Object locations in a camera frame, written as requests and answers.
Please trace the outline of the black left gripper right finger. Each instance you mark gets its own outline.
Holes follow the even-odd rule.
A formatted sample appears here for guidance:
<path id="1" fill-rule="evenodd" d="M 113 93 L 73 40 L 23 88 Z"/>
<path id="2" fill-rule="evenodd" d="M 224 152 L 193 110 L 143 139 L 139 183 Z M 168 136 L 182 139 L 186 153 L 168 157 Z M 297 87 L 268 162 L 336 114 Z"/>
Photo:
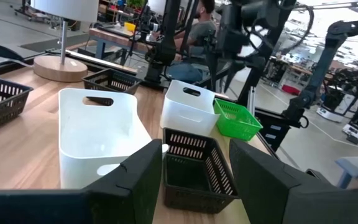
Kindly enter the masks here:
<path id="1" fill-rule="evenodd" d="M 300 185 L 292 167 L 238 139 L 230 140 L 229 158 L 249 221 L 283 223 L 290 189 Z"/>

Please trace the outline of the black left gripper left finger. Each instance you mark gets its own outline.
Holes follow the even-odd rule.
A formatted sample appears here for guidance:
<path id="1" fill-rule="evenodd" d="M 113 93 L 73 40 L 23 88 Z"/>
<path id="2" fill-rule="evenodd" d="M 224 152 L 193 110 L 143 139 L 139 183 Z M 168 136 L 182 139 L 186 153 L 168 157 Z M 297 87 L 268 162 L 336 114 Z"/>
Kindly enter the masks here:
<path id="1" fill-rule="evenodd" d="M 84 223 L 152 223 L 162 175 L 162 141 L 154 139 L 85 187 Z"/>

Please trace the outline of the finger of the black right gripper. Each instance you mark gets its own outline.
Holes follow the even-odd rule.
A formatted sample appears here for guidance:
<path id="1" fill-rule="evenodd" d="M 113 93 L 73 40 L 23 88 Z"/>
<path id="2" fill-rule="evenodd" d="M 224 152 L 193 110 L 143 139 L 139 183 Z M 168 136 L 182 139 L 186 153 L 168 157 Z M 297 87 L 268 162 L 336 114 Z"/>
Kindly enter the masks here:
<path id="1" fill-rule="evenodd" d="M 227 71 L 227 78 L 226 78 L 226 84 L 224 86 L 224 92 L 227 92 L 233 78 L 235 77 L 236 73 L 242 69 L 244 69 L 245 64 L 240 62 L 233 62 L 228 68 Z"/>
<path id="2" fill-rule="evenodd" d="M 209 68 L 211 90 L 216 91 L 216 74 L 218 70 L 218 56 L 215 52 L 209 52 L 206 54 L 206 62 Z"/>

